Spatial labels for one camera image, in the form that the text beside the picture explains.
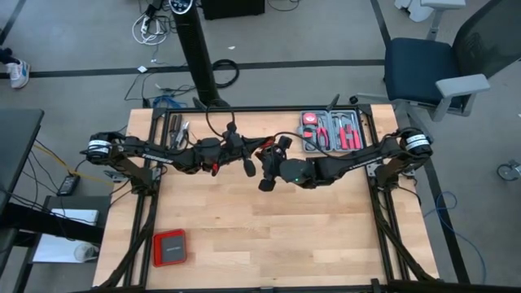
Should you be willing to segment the black side stand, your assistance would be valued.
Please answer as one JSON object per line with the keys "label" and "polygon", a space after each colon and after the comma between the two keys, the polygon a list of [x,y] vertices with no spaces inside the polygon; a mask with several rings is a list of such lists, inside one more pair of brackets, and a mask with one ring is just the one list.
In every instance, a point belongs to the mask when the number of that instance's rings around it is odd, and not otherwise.
{"label": "black side stand", "polygon": [[[18,273],[13,293],[24,293],[31,274],[32,256],[43,234],[67,237],[88,243],[100,244],[107,221],[110,198],[108,196],[48,196],[43,205],[13,196],[11,203],[6,195],[0,196],[0,277],[7,266],[13,247],[27,249]],[[61,216],[64,209],[87,209],[98,213],[93,224]]]}

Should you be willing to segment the black power adapter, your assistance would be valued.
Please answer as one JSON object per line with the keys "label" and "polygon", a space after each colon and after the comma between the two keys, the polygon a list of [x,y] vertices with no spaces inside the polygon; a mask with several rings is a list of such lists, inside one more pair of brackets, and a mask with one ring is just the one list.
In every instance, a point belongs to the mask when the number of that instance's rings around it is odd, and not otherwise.
{"label": "black power adapter", "polygon": [[73,174],[67,175],[56,192],[57,196],[71,196],[74,194],[81,177]]}

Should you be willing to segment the black floor box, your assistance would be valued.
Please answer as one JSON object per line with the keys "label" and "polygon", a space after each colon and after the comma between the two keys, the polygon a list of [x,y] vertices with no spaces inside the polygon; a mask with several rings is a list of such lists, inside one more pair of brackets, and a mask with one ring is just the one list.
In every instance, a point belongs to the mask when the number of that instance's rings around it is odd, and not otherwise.
{"label": "black floor box", "polygon": [[200,0],[206,20],[265,13],[265,0]]}

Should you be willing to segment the black pliers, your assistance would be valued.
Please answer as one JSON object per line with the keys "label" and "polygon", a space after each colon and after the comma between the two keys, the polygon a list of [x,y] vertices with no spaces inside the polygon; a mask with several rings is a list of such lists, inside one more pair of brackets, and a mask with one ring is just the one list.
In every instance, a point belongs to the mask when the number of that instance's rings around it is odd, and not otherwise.
{"label": "black pliers", "polygon": [[177,137],[182,127],[182,115],[172,115],[169,122],[169,148],[177,149]]}

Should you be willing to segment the red-rimmed black box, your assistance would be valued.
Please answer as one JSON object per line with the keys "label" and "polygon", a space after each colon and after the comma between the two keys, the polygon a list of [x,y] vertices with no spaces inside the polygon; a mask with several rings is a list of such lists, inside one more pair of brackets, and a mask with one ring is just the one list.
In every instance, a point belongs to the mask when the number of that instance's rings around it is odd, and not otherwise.
{"label": "red-rimmed black box", "polygon": [[153,265],[162,267],[184,263],[187,258],[185,230],[171,230],[153,236]]}

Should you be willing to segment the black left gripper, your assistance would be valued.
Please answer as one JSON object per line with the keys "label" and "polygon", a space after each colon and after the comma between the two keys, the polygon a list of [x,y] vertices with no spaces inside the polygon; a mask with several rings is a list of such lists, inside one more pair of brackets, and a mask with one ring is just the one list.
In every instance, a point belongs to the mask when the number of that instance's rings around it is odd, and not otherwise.
{"label": "black left gripper", "polygon": [[236,160],[243,161],[243,169],[248,177],[256,175],[256,167],[251,155],[262,149],[268,138],[243,138],[237,133],[236,124],[231,121],[223,134],[225,139],[223,164],[230,164]]}

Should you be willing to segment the grey hammer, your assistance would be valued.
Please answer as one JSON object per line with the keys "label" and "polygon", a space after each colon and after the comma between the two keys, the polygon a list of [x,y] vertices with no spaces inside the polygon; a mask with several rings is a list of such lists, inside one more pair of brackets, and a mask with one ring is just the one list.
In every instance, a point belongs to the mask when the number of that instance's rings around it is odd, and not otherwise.
{"label": "grey hammer", "polygon": [[335,134],[337,135],[337,144],[339,146],[339,149],[343,150],[340,145],[340,138],[339,138],[339,127],[342,125],[342,120],[339,116],[332,116],[332,122],[333,126],[335,128]]}

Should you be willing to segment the clear plastic cup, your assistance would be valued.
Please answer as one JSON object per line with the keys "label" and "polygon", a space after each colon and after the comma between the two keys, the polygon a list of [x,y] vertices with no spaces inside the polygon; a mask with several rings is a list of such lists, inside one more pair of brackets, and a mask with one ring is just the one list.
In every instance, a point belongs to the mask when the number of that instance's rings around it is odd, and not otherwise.
{"label": "clear plastic cup", "polygon": [[91,243],[82,243],[75,248],[73,255],[78,262],[85,263],[99,257],[99,248]]}

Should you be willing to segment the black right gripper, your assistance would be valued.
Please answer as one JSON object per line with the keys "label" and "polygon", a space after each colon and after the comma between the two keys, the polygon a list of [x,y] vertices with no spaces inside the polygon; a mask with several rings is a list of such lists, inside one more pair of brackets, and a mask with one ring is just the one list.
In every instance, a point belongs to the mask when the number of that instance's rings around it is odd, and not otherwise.
{"label": "black right gripper", "polygon": [[272,191],[276,184],[276,177],[280,176],[280,164],[287,159],[287,149],[292,144],[292,139],[286,136],[281,136],[278,140],[277,146],[270,155],[268,149],[260,149],[255,153],[256,157],[261,157],[261,167],[263,170],[263,178],[260,181],[258,189],[264,192]]}

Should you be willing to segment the white sneaker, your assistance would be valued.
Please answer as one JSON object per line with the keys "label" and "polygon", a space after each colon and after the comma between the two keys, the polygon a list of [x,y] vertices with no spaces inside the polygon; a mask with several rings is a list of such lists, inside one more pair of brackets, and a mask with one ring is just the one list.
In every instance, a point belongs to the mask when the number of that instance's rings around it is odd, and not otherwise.
{"label": "white sneaker", "polygon": [[7,64],[7,74],[13,89],[21,89],[28,84],[30,65],[23,60],[18,63]]}

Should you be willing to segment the grey tool kit case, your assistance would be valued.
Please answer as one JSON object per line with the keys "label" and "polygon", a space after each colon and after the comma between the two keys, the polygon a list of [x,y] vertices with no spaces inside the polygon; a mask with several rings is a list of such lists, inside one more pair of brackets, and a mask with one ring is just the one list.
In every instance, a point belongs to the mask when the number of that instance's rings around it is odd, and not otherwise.
{"label": "grey tool kit case", "polygon": [[[335,111],[307,111],[307,112],[314,112],[317,114],[318,117],[318,125],[303,125],[302,121],[302,115],[306,112],[300,113],[300,127],[298,128],[299,135],[303,138],[302,142],[302,148],[304,152],[308,153],[318,153],[320,151],[324,152],[342,152],[347,153],[351,151],[359,151],[361,150],[365,145],[361,137],[361,126],[359,123],[359,119],[357,117],[357,113],[354,110],[335,110]],[[337,144],[337,135],[335,134],[335,128],[333,126],[332,122],[332,116],[339,116],[342,120],[342,125],[346,129],[347,132],[347,138],[348,138],[348,150],[341,150],[339,149],[339,146]],[[317,139],[315,141],[309,141],[306,140],[303,135],[303,129],[304,128],[315,128],[317,131],[317,128],[319,126],[325,127],[327,129],[327,132],[329,134],[329,149],[323,150],[320,148],[320,146],[317,144]],[[356,128],[360,135],[361,140],[361,149],[356,150],[354,148],[354,143],[352,140],[352,129]]]}

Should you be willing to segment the white chair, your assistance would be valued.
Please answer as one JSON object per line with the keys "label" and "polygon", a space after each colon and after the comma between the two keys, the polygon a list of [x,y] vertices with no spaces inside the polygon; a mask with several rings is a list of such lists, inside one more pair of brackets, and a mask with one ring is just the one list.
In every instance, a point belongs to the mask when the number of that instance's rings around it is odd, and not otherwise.
{"label": "white chair", "polygon": [[409,19],[415,23],[433,19],[426,39],[434,41],[440,27],[442,15],[445,11],[459,10],[466,6],[466,0],[394,0],[394,7],[408,12]]}

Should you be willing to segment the black tower fan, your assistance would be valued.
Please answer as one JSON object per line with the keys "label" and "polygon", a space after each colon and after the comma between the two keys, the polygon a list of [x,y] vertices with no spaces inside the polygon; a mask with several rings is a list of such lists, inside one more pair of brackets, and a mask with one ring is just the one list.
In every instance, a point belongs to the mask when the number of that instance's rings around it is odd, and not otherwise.
{"label": "black tower fan", "polygon": [[199,100],[205,106],[228,107],[218,93],[195,0],[168,0],[168,3]]}

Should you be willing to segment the white paper sheet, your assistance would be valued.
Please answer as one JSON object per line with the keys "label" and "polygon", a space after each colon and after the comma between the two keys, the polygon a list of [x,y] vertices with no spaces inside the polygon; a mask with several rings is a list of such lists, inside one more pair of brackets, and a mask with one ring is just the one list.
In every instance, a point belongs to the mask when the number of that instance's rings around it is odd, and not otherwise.
{"label": "white paper sheet", "polygon": [[[73,218],[75,221],[87,225],[95,225],[99,218],[99,212],[95,210],[53,208],[51,211],[58,216]],[[33,254],[32,262],[79,264],[80,262],[75,259],[73,252],[75,248],[82,243],[86,242],[43,234]]]}

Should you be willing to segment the grey caster wheel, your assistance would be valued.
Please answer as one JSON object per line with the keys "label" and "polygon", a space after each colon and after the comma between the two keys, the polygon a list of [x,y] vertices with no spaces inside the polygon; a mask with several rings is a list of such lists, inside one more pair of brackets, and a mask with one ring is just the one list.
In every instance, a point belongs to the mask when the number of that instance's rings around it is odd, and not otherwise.
{"label": "grey caster wheel", "polygon": [[504,181],[517,181],[521,179],[521,163],[511,160],[497,167],[497,175]]}

